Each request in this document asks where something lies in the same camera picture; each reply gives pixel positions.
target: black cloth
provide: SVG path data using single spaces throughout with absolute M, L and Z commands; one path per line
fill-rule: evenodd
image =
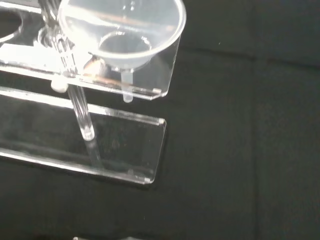
M 185 0 L 166 97 L 87 90 L 92 104 L 165 118 L 150 187 L 0 162 L 7 239 L 318 240 L 320 18 L 316 1 Z M 0 73 L 1 84 L 51 93 Z

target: clear plastic funnel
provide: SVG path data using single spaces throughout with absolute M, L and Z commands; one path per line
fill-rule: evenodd
M 62 0 L 58 20 L 76 46 L 132 72 L 180 37 L 186 10 L 181 0 Z

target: transparent plastic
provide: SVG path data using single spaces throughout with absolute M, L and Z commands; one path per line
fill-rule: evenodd
M 0 156 L 137 184 L 156 176 L 162 118 L 88 104 L 95 138 L 84 140 L 70 100 L 0 87 Z
M 48 45 L 46 39 L 47 29 L 45 28 L 43 16 L 41 15 L 41 9 L 36 7 L 34 0 L 31 1 L 30 4 L 26 0 L 4 0 L 0 1 L 0 10 L 14 11 L 17 13 L 22 19 L 22 26 L 19 33 L 13 38 L 0 41 L 0 70 L 51 81 L 56 80 L 59 76 L 59 79 L 63 79 L 63 81 L 68 84 L 122 94 L 125 102 L 131 102 L 133 98 L 152 100 L 164 97 L 169 90 L 179 47 L 180 34 L 184 28 L 184 22 L 186 20 L 186 12 L 182 2 L 180 0 L 114 0 L 102 2 L 117 3 L 116 8 L 119 8 L 120 6 L 118 3 L 123 3 L 122 8 L 126 7 L 128 3 L 135 3 L 135 7 L 131 5 L 129 6 L 131 6 L 130 9 L 133 7 L 135 9 L 130 12 L 139 12 L 139 14 L 132 16 L 136 18 L 138 23 L 148 20 L 147 16 L 144 16 L 143 18 L 139 17 L 141 11 L 144 12 L 146 7 L 148 7 L 148 11 L 150 13 L 153 12 L 152 15 L 156 16 L 156 18 L 152 18 L 147 22 L 151 24 L 153 21 L 154 24 L 152 27 L 148 27 L 146 25 L 142 27 L 140 31 L 150 31 L 147 36 L 150 38 L 148 41 L 151 44 L 151 49 L 146 49 L 145 51 L 142 51 L 142 53 L 130 53 L 129 59 L 130 61 L 132 60 L 131 62 L 129 62 L 128 59 L 123 61 L 123 58 L 126 58 L 127 56 L 127 54 L 123 53 L 124 49 L 117 50 L 122 51 L 122 54 L 111 52 L 111 54 L 106 55 L 106 53 L 108 53 L 107 50 L 110 48 L 110 44 L 113 45 L 115 39 L 121 38 L 120 42 L 125 44 L 130 39 L 132 39 L 132 41 L 129 41 L 131 44 L 137 44 L 140 40 L 137 40 L 136 36 L 133 38 L 128 37 L 129 32 L 127 30 L 122 30 L 122 33 L 119 34 L 117 33 L 118 35 L 116 34 L 115 38 L 106 37 L 106 32 L 102 34 L 103 36 L 99 36 L 98 31 L 95 31 L 95 34 L 92 34 L 91 32 L 84 32 L 88 29 L 94 29 L 94 25 L 91 23 L 92 19 L 90 19 L 90 17 L 87 18 L 88 22 L 81 19 L 76 20 L 76 18 L 74 18 L 73 21 L 76 21 L 77 24 L 70 28 L 71 25 L 67 23 L 70 23 L 71 17 L 65 15 L 66 24 L 64 25 L 61 23 L 60 25 L 67 37 L 70 38 L 72 42 L 76 43 L 72 46 L 71 50 L 72 54 L 76 56 L 75 61 L 78 72 L 73 74 L 63 74 L 63 76 L 61 76 L 61 69 L 59 68 L 61 61 L 60 57 L 50 51 L 50 48 L 45 47 L 44 49 L 44 46 Z M 151 6 L 148 2 L 155 2 L 158 5 Z M 63 1 L 61 3 L 60 19 L 63 19 L 64 13 L 72 16 L 72 13 L 70 13 L 71 6 L 69 6 L 68 3 L 68 1 Z M 165 11 L 165 14 L 156 13 L 156 8 L 158 8 L 158 10 Z M 95 16 L 91 11 L 88 11 L 84 16 L 91 16 L 95 19 L 97 18 L 97 16 Z M 103 17 L 101 18 L 100 24 L 102 24 L 101 22 L 105 22 Z M 97 26 L 97 28 L 102 30 L 105 27 Z M 153 38 L 159 37 L 154 30 L 161 31 L 161 35 L 163 35 L 159 41 L 153 40 Z M 88 40 L 90 35 L 95 37 L 95 39 L 100 37 L 105 38 L 104 40 L 99 40 L 99 51 L 95 51 L 97 48 L 97 43 L 95 41 L 88 41 L 84 50 L 84 44 L 80 41 L 77 42 L 77 39 L 74 37 L 81 36 L 81 38 Z M 26 57 L 30 54 L 36 57 L 30 60 Z M 92 69 L 97 68 L 97 66 L 100 66 L 99 71 L 92 71 Z
M 20 19 L 0 37 L 0 71 L 51 80 L 70 100 L 0 86 L 0 155 L 152 183 L 166 121 L 90 105 L 83 87 L 122 94 L 126 103 L 164 97 L 186 23 L 183 3 L 37 3 L 0 1 L 0 11 Z

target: funnel rim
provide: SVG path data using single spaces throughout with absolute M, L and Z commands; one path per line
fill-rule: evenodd
M 141 51 L 141 52 L 134 52 L 134 53 L 114 53 L 114 52 L 107 52 L 107 51 L 101 51 L 98 49 L 92 49 L 86 44 L 81 44 L 82 41 L 79 41 L 79 37 L 75 36 L 73 32 L 69 29 L 65 17 L 63 17 L 63 10 L 64 6 L 67 6 L 70 0 L 62 0 L 59 11 L 58 11 L 58 21 L 59 25 L 62 29 L 62 31 L 65 33 L 65 35 L 69 38 L 71 42 L 73 42 L 75 45 L 79 45 L 81 48 L 86 50 L 88 53 L 91 53 L 95 56 L 98 56 L 100 58 L 106 58 L 106 59 L 139 59 L 139 58 L 145 58 L 145 57 L 151 57 L 156 55 L 157 53 L 167 49 L 170 47 L 182 34 L 186 21 L 187 21 L 187 13 L 186 13 L 186 7 L 184 3 L 181 0 L 173 0 L 177 6 L 178 12 L 179 12 L 179 24 L 175 30 L 175 33 L 168 38 L 168 40 L 161 44 L 158 47 L 155 47 L 151 50 L 147 51 Z

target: clear support rod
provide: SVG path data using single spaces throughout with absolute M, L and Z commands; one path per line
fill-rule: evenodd
M 49 34 L 50 42 L 60 54 L 63 70 L 71 74 L 76 74 L 77 68 L 70 43 L 61 31 L 57 20 L 60 0 L 38 0 L 38 3 L 41 7 L 43 20 L 48 28 L 47 33 Z M 72 102 L 83 139 L 85 141 L 93 140 L 95 138 L 95 131 L 83 88 L 76 85 L 69 85 L 68 95 Z
M 68 95 L 72 102 L 73 110 L 75 112 L 83 139 L 85 141 L 93 140 L 95 138 L 95 130 L 88 110 L 84 89 L 80 86 L 69 85 Z

